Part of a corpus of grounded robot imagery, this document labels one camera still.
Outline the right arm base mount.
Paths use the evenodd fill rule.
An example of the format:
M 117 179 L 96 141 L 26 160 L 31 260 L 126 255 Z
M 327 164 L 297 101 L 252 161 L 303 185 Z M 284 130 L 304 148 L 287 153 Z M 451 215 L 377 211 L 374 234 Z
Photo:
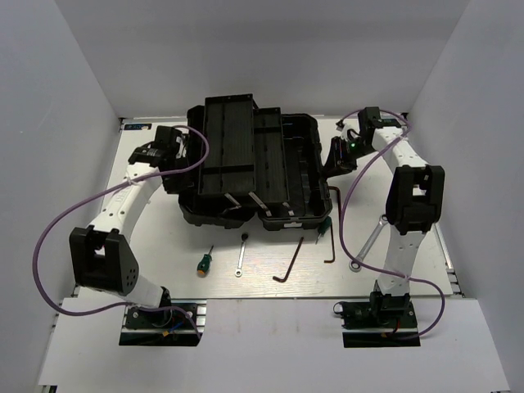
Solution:
M 338 301 L 332 308 L 341 319 L 346 349 L 419 347 L 418 321 L 410 301 L 383 309 L 371 301 Z

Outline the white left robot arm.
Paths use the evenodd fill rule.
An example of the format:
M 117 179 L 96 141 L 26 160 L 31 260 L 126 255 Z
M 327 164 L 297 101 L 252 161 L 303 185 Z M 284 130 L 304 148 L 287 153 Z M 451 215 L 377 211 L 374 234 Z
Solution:
M 173 306 L 164 287 L 142 276 L 129 241 L 162 179 L 155 176 L 138 182 L 136 178 L 187 168 L 188 138 L 180 129 L 159 126 L 155 139 L 135 148 L 129 157 L 124 187 L 111 193 L 101 213 L 86 228 L 75 228 L 69 239 L 76 283 L 146 307 L 145 317 L 157 327 L 171 321 Z

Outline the black plastic toolbox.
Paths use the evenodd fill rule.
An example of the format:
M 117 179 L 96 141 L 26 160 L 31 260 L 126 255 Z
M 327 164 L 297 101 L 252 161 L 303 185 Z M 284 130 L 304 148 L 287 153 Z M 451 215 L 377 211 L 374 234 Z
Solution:
M 317 120 L 260 107 L 251 94 L 208 97 L 187 124 L 210 146 L 178 195 L 192 225 L 240 228 L 258 217 L 269 231 L 317 228 L 331 213 Z

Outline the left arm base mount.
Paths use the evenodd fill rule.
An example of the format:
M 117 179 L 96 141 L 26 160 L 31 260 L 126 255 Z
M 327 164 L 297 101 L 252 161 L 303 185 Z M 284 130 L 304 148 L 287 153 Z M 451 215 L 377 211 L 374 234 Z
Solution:
M 206 323 L 205 300 L 173 302 L 182 312 L 169 310 L 148 313 L 137 308 L 127 308 L 120 331 L 120 346 L 196 347 L 198 335 L 203 335 Z

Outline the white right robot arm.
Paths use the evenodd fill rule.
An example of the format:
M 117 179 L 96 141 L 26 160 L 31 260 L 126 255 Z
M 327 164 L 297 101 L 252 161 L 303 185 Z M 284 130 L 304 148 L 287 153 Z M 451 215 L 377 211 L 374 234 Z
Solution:
M 402 298 L 409 294 L 409 283 L 418 249 L 428 232 L 441 216 L 445 171 L 440 165 L 430 165 L 409 143 L 409 122 L 393 113 L 384 118 L 385 111 L 376 106 L 355 111 L 359 129 L 351 131 L 345 124 L 345 115 L 337 122 L 343 134 L 331 140 L 323 177 L 331 178 L 357 170 L 357 160 L 373 158 L 360 170 L 382 158 L 393 178 L 386 199 L 385 218 L 390 225 L 390 241 L 384 267 L 379 273 L 375 292 L 383 298 L 374 301 L 369 314 L 375 324 L 386 327 L 397 320 L 399 306 L 390 297 Z

